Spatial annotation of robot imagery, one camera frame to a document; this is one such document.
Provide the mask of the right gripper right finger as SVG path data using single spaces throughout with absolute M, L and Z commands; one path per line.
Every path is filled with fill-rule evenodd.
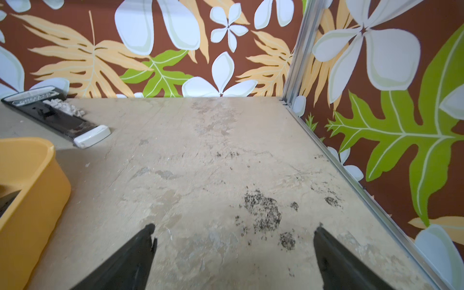
M 322 226 L 315 230 L 313 243 L 325 290 L 392 289 Z

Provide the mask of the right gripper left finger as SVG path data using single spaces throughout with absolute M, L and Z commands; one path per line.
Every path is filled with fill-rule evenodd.
M 147 224 L 73 289 L 144 290 L 157 251 L 154 231 L 155 224 Z

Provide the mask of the yellow plastic storage box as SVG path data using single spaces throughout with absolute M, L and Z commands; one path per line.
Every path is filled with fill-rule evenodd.
M 71 184 L 43 138 L 1 140 L 1 289 L 22 290 L 68 202 Z

